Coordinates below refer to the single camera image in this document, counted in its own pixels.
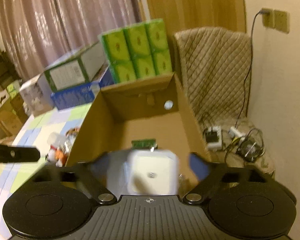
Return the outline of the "clear plastic cup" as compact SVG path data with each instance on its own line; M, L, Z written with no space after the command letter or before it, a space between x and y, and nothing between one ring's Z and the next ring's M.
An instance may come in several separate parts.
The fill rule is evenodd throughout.
M66 140L66 136L56 132L52 132L47 139L47 144L57 148L60 145L64 144Z

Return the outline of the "white square night light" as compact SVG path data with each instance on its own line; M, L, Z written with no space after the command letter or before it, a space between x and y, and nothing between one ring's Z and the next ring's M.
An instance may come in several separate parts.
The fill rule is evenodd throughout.
M179 159L169 150L132 150L127 159L130 195L175 195L179 188Z

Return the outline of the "red toy car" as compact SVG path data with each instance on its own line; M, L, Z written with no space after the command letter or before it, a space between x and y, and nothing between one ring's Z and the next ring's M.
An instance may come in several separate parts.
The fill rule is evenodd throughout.
M66 136L70 136L70 135L74 135L76 136L78 133L79 133L79 130L80 130L80 127L74 127L74 128L71 128L69 129L67 132L66 132Z

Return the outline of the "checkered bed sheet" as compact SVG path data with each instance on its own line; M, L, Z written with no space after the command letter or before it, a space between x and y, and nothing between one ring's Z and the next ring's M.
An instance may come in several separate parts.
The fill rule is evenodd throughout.
M52 132L64 135L69 129L81 126L91 104L58 111L54 109L38 117L29 117L12 142L13 146L35 146L41 159L35 163L0 164L0 239L9 239L11 234L3 220L2 208L25 181L45 163L50 148L47 139Z

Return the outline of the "stacked cardboard boxes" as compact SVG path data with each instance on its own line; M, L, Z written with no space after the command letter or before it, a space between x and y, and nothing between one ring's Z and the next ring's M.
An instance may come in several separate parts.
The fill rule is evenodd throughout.
M19 90L20 80L15 80L0 91L0 124L9 135L17 135L29 118Z

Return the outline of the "green silver foil pouch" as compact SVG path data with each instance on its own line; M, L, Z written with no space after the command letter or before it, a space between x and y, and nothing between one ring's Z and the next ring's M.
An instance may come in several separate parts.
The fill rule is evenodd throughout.
M158 148L158 145L156 139L140 139L132 140L132 148L151 150Z

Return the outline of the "blue carton box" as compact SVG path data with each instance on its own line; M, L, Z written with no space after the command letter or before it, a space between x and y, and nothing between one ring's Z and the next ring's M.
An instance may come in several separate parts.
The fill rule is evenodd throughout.
M52 93L51 100L59 111L92 103L101 88L113 84L109 66L104 64L91 82Z

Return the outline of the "open cardboard box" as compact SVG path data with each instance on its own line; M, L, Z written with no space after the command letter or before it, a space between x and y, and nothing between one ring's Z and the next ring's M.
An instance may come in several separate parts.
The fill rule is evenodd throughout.
M104 152L125 150L133 140L155 139L179 158L179 170L192 186L198 179L189 154L211 156L187 97L175 74L102 88L89 108L66 165L91 161Z

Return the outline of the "black luggage trolley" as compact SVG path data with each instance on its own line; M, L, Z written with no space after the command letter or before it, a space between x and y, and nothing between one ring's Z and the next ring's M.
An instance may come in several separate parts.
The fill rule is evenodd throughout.
M0 49L0 91L5 90L13 81L19 80L14 64L7 53Z

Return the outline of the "dark green carton box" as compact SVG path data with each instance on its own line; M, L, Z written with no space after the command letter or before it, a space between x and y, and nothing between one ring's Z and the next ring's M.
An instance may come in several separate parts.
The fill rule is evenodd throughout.
M92 81L105 62L103 46L97 42L64 54L45 68L44 75L55 93Z

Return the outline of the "quilted beige chair cover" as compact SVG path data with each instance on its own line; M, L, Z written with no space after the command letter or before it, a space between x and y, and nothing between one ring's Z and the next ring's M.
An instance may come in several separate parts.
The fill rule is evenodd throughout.
M251 38L222 27L173 35L175 70L202 132L221 126L223 148L209 152L232 167L254 165L274 176L263 133L247 118L251 85Z

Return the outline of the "green tissue pack bundle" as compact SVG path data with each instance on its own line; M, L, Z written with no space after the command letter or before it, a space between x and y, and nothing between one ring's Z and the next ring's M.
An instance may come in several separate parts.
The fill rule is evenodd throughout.
M160 18L104 32L100 39L115 83L173 72L166 27Z

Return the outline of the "pink curtain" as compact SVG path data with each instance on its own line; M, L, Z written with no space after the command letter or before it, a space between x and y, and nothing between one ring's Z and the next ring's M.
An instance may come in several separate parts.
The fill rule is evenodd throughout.
M102 32L141 21L139 0L0 0L0 31L17 73L28 80Z

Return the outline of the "wooden door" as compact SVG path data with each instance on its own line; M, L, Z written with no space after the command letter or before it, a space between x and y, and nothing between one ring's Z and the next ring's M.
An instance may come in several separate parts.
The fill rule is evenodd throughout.
M168 38L181 30L224 27L246 31L244 0L147 0L151 18L162 18Z

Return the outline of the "wall power outlet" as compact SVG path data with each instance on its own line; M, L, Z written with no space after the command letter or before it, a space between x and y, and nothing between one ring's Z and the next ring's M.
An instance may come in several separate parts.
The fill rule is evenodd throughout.
M263 26L282 33L290 33L290 13L268 8L261 9Z

